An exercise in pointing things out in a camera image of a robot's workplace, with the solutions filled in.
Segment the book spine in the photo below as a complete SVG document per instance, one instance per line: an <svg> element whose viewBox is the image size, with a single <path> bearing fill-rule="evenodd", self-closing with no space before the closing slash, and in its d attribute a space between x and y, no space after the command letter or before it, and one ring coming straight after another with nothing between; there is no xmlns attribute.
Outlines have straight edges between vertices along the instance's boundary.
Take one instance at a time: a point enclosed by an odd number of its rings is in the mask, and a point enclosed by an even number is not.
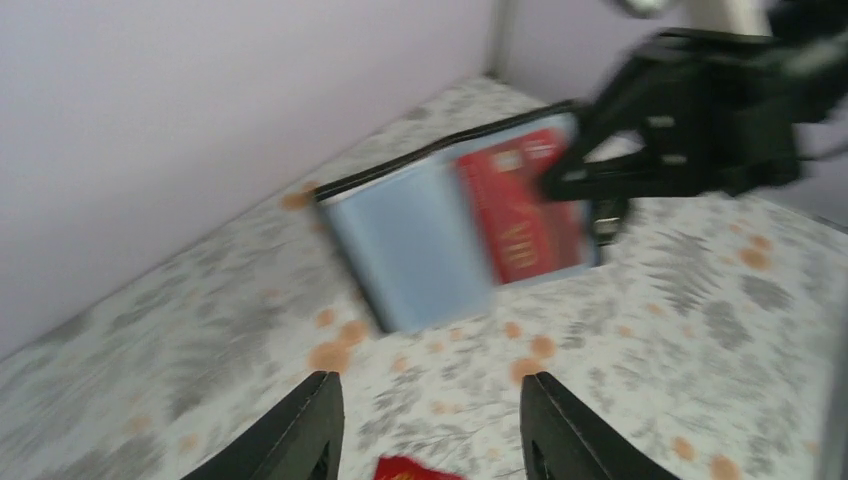
<svg viewBox="0 0 848 480"><path fill-rule="evenodd" d="M499 261L498 242L493 234L495 231L494 218L486 198L485 188L477 165L479 155L479 153L472 153L461 158L457 162L457 171L459 178L465 185L468 196L472 200L477 230L481 233L485 248L488 250L487 253L494 270L495 281L501 285L506 283L506 272L504 271L503 262Z"/></svg>

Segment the tablecloth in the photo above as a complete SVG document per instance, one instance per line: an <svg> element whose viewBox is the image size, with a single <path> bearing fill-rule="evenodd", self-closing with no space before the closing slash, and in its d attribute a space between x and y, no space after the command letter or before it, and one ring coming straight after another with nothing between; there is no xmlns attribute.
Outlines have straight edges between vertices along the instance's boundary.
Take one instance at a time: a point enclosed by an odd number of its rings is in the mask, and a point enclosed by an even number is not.
<svg viewBox="0 0 848 480"><path fill-rule="evenodd" d="M638 201L602 267L485 318L371 328L308 191L540 105L460 82L5 360L0 477L178 479L326 369L343 480L391 453L524 478L518 381L541 370L682 478L810 478L848 237L756 196Z"/></svg>

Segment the leaf pattern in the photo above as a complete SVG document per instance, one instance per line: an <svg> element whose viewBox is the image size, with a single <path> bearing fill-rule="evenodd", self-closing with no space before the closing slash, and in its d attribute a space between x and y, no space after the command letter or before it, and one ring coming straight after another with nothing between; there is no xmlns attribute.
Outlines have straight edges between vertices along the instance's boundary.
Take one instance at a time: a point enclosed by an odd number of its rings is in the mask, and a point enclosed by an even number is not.
<svg viewBox="0 0 848 480"><path fill-rule="evenodd" d="M640 199L601 267L501 289L490 315L444 328L345 333L369 313L305 192L538 105L461 82L0 363L0 477L184 475L320 347L346 369L342 480L402 452L524 478L515 377L540 370L681 478L715 478L715 458L745 478L811 478L848 236L756 196Z"/></svg>

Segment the gray flower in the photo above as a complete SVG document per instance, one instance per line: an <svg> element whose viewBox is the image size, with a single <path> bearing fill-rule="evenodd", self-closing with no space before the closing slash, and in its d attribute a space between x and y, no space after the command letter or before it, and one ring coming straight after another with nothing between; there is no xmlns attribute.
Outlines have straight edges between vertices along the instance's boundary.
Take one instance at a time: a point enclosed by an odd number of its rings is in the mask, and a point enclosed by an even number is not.
<svg viewBox="0 0 848 480"><path fill-rule="evenodd" d="M792 296L780 285L752 275L742 276L742 291L763 310L786 310Z"/></svg>
<svg viewBox="0 0 848 480"><path fill-rule="evenodd" d="M710 337L726 350L736 350L751 341L751 334L736 318L733 306L725 301L709 303L704 307Z"/></svg>

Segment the table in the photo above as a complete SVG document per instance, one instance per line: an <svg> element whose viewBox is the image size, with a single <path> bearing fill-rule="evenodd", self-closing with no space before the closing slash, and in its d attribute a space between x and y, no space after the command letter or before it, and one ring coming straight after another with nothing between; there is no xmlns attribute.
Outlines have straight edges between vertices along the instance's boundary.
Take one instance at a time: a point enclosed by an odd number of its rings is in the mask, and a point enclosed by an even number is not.
<svg viewBox="0 0 848 480"><path fill-rule="evenodd" d="M682 478L810 478L848 237L760 198L639 201L605 266L371 329L305 192L540 105L462 81L5 360L0 477L177 479L328 369L343 480L398 452L521 479L518 380L544 369Z"/></svg>

